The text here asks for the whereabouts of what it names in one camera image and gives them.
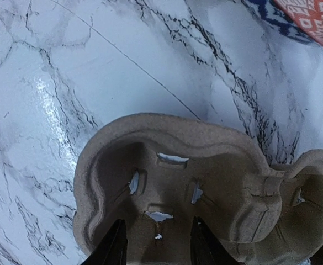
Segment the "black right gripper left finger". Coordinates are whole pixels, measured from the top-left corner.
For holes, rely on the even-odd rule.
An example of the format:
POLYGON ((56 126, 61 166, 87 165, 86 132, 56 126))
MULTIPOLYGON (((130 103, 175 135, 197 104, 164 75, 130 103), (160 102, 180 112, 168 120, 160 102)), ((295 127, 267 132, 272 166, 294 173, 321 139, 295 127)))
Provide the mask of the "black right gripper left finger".
POLYGON ((117 219, 81 265, 126 265, 126 232, 125 220, 117 219))

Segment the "brown cardboard cup carrier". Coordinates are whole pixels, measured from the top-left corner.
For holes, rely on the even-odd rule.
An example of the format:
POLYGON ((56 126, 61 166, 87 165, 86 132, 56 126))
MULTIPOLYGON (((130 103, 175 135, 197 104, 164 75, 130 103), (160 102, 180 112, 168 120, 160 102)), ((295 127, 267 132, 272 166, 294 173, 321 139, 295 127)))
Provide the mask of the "brown cardboard cup carrier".
POLYGON ((88 141, 73 186, 73 234, 87 255, 118 219, 131 264, 190 264, 194 217, 244 264, 299 264, 323 246, 322 149, 271 166, 235 129, 133 114, 88 141))

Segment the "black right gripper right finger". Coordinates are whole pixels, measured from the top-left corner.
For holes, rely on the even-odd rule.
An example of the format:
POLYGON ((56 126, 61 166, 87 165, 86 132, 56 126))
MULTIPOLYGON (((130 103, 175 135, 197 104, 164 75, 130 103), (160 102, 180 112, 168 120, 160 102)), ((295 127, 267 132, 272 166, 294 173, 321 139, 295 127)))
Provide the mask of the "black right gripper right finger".
POLYGON ((205 221, 195 216, 190 233, 190 258, 192 265, 238 265, 212 233, 205 221))

